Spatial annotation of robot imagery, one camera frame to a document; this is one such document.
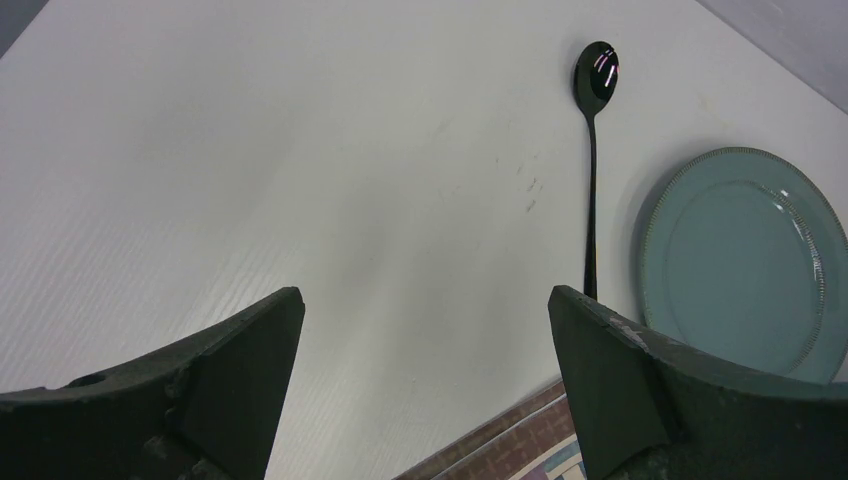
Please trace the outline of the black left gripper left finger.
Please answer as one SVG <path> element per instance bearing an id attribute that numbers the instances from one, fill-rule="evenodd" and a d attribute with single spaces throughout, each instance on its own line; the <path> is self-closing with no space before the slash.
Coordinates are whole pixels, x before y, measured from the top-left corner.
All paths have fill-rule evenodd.
<path id="1" fill-rule="evenodd" d="M 282 288 L 68 385 L 1 397 L 5 479 L 261 479 L 305 316 Z"/>

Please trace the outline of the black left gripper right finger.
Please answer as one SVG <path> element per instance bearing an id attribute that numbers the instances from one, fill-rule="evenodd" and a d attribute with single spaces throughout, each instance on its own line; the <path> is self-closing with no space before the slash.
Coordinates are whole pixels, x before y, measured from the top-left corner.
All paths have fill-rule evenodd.
<path id="1" fill-rule="evenodd" d="M 847 387 L 712 356 L 568 286 L 548 301 L 590 479 L 843 479 Z"/>

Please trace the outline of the striped patchwork placemat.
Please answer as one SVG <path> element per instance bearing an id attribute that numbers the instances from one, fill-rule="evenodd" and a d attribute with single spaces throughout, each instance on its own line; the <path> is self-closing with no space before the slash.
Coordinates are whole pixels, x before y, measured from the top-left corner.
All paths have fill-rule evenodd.
<path id="1" fill-rule="evenodd" d="M 400 479 L 584 479 L 560 380 L 398 475 Z"/>

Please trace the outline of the black spoon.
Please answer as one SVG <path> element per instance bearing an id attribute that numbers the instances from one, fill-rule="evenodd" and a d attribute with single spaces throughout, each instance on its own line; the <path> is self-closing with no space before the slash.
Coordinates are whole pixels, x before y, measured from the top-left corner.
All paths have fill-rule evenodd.
<path id="1" fill-rule="evenodd" d="M 589 136 L 589 195 L 584 261 L 584 294 L 598 298 L 597 279 L 597 136 L 595 118 L 608 105 L 620 75 L 615 48 L 605 41 L 587 45 L 579 55 L 572 76 L 572 93 L 583 115 Z"/>

